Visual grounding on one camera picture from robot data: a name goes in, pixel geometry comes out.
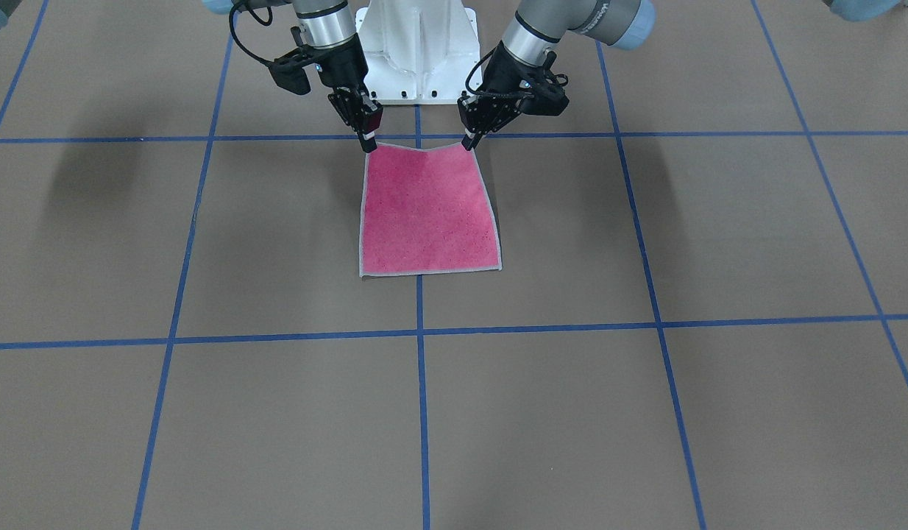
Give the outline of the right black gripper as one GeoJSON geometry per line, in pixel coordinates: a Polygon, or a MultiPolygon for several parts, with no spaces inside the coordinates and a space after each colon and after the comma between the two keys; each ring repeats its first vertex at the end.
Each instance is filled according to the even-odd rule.
{"type": "Polygon", "coordinates": [[[327,100],[340,119],[357,135],[364,153],[377,150],[376,134],[383,117],[383,105],[370,98],[364,87],[369,67],[362,43],[344,43],[317,54],[319,76],[332,90],[327,100]]]}

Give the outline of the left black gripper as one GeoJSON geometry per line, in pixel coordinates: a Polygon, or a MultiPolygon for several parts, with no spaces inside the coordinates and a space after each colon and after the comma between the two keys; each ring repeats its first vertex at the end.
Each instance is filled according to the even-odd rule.
{"type": "Polygon", "coordinates": [[[458,114],[464,126],[461,146],[470,152],[487,135],[497,133],[522,115],[517,105],[522,98],[520,68],[537,67],[518,60],[504,43],[498,43],[471,70],[471,77],[481,66],[482,82],[478,88],[467,88],[458,100],[458,114]]]}

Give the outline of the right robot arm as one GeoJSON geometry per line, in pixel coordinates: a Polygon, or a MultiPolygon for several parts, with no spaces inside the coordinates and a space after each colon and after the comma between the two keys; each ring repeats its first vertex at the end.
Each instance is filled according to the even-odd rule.
{"type": "Polygon", "coordinates": [[[307,95],[307,68],[315,67],[327,100],[360,142],[363,153],[377,150],[383,106],[366,86],[369,63],[347,1],[204,1],[202,6],[227,18],[230,37],[242,53],[261,63],[284,91],[307,95]],[[298,24],[291,28],[295,49],[274,60],[253,53],[238,37],[235,17],[248,13],[263,27],[272,25],[275,7],[289,4],[298,24]]]}

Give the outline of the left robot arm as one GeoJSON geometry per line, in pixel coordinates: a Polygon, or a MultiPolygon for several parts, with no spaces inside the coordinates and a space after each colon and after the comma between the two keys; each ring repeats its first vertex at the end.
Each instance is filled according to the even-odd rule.
{"type": "Polygon", "coordinates": [[[457,101],[461,145],[472,151],[519,116],[566,110],[568,78],[552,67],[567,33],[630,51],[645,43],[655,23],[651,1],[521,1],[497,46],[465,78],[457,101]]]}

